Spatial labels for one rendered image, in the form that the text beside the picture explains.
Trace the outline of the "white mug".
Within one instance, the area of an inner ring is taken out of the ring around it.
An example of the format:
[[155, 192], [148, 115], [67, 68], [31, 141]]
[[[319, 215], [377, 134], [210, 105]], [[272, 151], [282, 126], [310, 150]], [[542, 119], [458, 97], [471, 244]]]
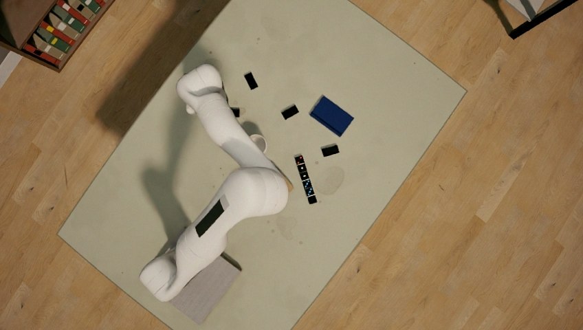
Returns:
[[[254, 143], [261, 149], [261, 151], [266, 154], [268, 150], [268, 145], [266, 146], [266, 140], [262, 135], [254, 134], [251, 135], [250, 138], [254, 141]], [[267, 148], [266, 148], [267, 147]], [[264, 151], [265, 150], [265, 151]]]

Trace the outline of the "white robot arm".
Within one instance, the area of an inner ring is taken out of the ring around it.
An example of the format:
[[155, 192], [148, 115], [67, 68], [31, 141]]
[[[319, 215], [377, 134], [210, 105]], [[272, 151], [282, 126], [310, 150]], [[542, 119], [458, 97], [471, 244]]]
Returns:
[[198, 66], [177, 81], [176, 90], [187, 103], [187, 112], [198, 115], [210, 138], [241, 168], [229, 174], [181, 234], [176, 247], [154, 258], [140, 272], [140, 281], [162, 302], [178, 295], [225, 250], [229, 229], [243, 219], [280, 212], [289, 194], [284, 177], [232, 112], [216, 67]]

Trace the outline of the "dark blue rectangular block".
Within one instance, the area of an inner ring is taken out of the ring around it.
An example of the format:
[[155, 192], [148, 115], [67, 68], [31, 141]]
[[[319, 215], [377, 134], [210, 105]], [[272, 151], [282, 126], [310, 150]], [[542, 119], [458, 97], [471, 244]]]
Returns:
[[339, 138], [354, 119], [354, 117], [325, 96], [322, 97], [309, 115]]

